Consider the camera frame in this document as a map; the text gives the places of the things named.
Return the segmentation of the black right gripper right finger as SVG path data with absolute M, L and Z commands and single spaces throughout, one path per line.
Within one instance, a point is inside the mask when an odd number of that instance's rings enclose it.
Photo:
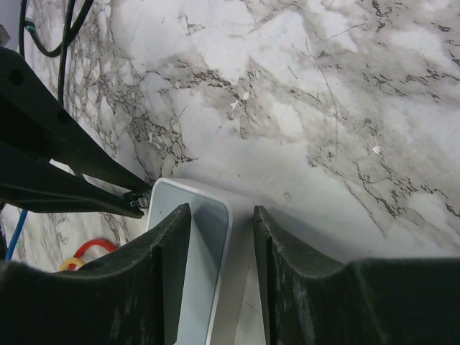
M 254 248 L 268 344 L 457 344 L 459 260 L 343 264 L 257 206 Z

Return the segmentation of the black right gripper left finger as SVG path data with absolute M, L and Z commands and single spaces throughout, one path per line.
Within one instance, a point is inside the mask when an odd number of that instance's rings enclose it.
M 3 344 L 174 344 L 190 207 L 74 272 L 1 263 Z

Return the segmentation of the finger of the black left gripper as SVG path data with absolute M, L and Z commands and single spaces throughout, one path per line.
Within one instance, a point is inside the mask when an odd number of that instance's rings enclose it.
M 135 219 L 129 202 L 1 143 L 1 202 L 35 213 L 102 212 Z
M 18 53 L 1 48 L 1 141 L 45 162 L 135 192 L 151 185 L 113 160 L 60 105 Z

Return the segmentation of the white small router box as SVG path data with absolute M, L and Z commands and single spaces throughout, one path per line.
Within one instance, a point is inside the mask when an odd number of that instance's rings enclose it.
M 148 226 L 187 203 L 192 221 L 178 344 L 264 344 L 254 255 L 254 202 L 194 180 L 160 178 Z

